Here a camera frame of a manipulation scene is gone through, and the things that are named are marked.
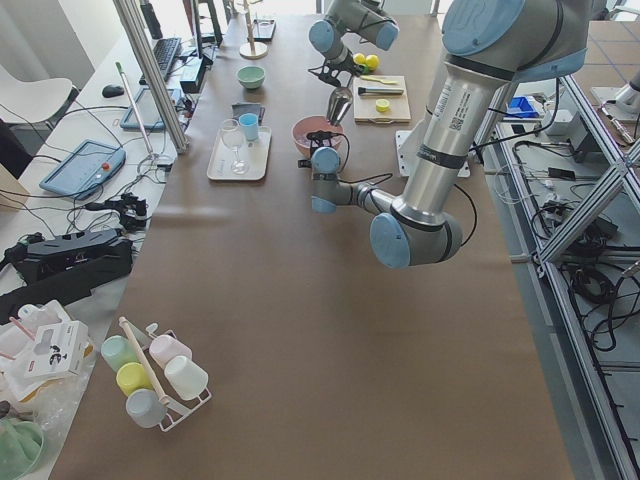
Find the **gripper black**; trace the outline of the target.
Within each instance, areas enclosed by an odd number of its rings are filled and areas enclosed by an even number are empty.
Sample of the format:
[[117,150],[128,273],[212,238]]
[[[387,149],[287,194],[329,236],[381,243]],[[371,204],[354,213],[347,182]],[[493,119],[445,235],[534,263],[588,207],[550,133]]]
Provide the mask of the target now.
[[331,147],[337,149],[342,139],[343,133],[326,130],[316,130],[308,132],[297,139],[298,150],[303,158],[298,161],[299,168],[311,167],[311,156],[321,147]]
[[321,66],[309,68],[307,72],[328,85],[342,87],[339,75],[346,72],[350,77],[359,76],[360,65],[356,64],[351,58],[347,58],[340,63],[325,60]]

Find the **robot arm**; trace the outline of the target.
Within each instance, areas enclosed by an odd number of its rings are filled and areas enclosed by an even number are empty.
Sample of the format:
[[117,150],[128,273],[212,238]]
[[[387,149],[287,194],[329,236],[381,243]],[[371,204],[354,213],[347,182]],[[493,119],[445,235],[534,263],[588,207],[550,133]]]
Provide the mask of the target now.
[[342,72],[351,77],[368,73],[364,65],[353,60],[351,50],[344,44],[342,37],[347,33],[388,51],[398,37],[399,27],[384,11],[381,1],[332,1],[324,17],[310,27],[308,39],[324,61],[308,72],[334,87],[342,86]]
[[356,205],[370,212],[371,247],[390,268],[451,258],[462,231],[444,204],[495,93],[579,70],[591,11],[588,1],[454,2],[443,23],[445,77],[432,87],[431,116],[409,136],[414,165],[403,192],[342,181],[337,151],[320,147],[310,160],[314,211]]

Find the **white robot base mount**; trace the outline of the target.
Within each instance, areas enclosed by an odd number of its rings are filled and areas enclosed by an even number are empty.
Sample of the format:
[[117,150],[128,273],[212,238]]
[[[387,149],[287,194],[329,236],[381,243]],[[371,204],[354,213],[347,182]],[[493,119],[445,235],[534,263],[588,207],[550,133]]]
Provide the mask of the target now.
[[415,165],[413,147],[405,147],[411,134],[410,130],[397,130],[395,132],[396,157],[399,174],[403,178],[409,178]]

